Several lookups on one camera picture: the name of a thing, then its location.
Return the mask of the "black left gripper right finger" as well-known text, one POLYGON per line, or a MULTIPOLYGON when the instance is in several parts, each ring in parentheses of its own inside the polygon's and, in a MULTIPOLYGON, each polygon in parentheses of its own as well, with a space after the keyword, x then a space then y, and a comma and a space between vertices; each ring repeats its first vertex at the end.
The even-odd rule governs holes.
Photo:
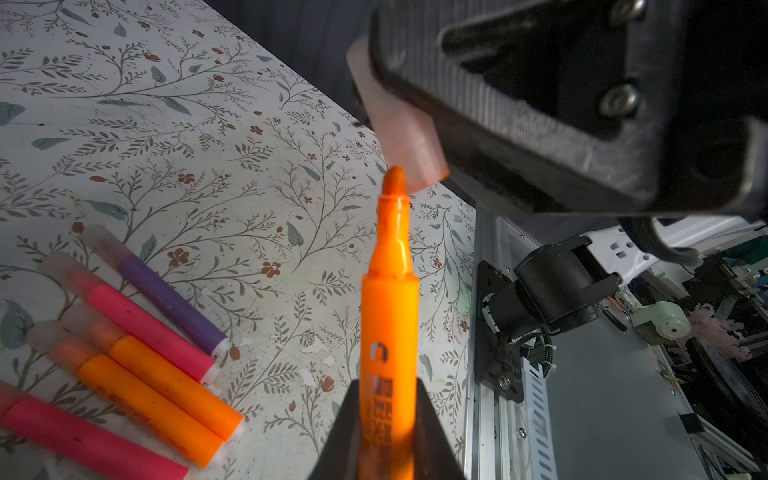
POLYGON ((465 480, 439 417, 421 379, 417 380, 415 419, 415 478, 465 480))

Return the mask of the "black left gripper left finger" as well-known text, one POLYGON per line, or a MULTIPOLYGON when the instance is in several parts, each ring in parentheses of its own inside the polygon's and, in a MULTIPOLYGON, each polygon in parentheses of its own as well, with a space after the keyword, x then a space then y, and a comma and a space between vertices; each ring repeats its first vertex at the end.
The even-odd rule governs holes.
POLYGON ((309 480, 355 480, 360 452, 359 381, 351 382, 309 480))

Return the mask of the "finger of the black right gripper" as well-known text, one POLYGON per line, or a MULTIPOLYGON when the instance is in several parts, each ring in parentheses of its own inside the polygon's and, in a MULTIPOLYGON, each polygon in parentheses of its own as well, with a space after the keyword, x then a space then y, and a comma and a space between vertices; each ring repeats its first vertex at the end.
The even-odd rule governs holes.
POLYGON ((381 1, 379 82, 536 213, 767 216, 763 1, 381 1))

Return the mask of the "purple marker pen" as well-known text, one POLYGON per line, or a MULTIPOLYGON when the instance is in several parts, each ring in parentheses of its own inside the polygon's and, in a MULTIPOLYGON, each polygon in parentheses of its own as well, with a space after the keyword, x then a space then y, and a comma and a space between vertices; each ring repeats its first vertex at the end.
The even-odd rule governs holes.
POLYGON ((228 351, 228 337, 105 227, 87 226, 80 237, 198 348, 213 359, 228 351))

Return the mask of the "bright orange marker pen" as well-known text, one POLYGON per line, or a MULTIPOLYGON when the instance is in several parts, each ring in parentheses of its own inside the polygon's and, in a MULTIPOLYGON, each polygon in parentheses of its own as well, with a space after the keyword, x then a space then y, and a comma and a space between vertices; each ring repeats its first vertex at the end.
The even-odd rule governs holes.
POLYGON ((93 307, 77 304, 62 327, 89 341, 225 441, 246 429, 243 415, 93 307))

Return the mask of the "yellow orange marker pen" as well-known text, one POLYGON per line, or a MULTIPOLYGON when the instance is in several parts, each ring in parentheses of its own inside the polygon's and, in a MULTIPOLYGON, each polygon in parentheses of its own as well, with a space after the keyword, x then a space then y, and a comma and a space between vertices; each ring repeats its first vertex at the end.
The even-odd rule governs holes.
POLYGON ((25 341, 201 468, 225 457, 224 441, 107 355, 49 321, 25 341))

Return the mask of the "pink red marker pen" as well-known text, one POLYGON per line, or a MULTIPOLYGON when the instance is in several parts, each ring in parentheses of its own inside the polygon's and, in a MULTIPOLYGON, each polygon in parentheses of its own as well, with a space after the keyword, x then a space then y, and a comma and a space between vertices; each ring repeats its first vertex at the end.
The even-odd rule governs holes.
POLYGON ((113 325, 200 384, 211 384, 220 373, 213 358, 203 353, 160 320, 128 299, 71 255, 56 252, 44 258, 40 270, 82 301, 67 310, 62 326, 85 338, 95 328, 113 325))

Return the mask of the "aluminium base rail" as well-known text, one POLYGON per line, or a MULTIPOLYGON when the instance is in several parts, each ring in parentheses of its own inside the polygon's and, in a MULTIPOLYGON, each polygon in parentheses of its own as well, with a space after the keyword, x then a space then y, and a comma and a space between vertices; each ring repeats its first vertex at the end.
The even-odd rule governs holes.
POLYGON ((676 307, 630 283, 698 261, 737 217, 642 221, 543 241, 477 214, 465 471, 472 479, 753 479, 767 410, 676 307))

